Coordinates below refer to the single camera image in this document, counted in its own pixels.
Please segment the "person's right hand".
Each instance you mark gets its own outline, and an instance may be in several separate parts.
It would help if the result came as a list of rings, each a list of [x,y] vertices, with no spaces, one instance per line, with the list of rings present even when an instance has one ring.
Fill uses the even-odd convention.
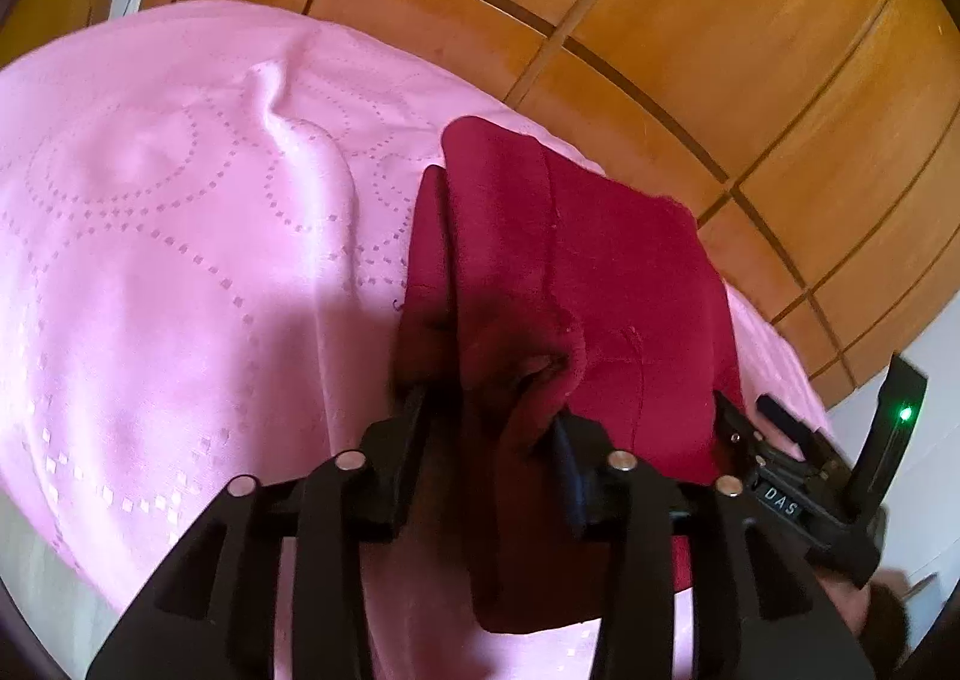
[[[891,672],[907,654],[910,623],[900,597],[884,582],[856,588],[844,576],[817,568],[815,576],[859,641],[877,673]]]

